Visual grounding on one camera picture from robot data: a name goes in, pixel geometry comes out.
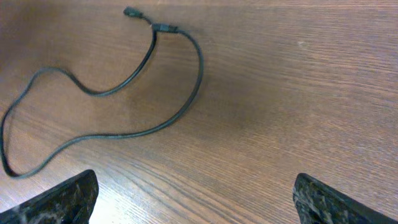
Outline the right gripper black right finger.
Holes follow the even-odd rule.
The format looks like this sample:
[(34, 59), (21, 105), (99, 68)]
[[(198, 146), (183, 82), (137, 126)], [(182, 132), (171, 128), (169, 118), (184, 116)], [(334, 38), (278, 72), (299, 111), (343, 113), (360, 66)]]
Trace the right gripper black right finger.
[(293, 201), (301, 223), (397, 224), (397, 220), (305, 173), (299, 173), (296, 177)]

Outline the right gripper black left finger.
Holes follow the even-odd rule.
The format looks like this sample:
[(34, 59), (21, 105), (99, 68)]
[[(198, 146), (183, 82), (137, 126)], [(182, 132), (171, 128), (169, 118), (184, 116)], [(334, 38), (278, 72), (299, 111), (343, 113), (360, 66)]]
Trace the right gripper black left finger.
[(90, 221), (99, 185), (88, 169), (1, 213), (1, 223), (72, 223)]

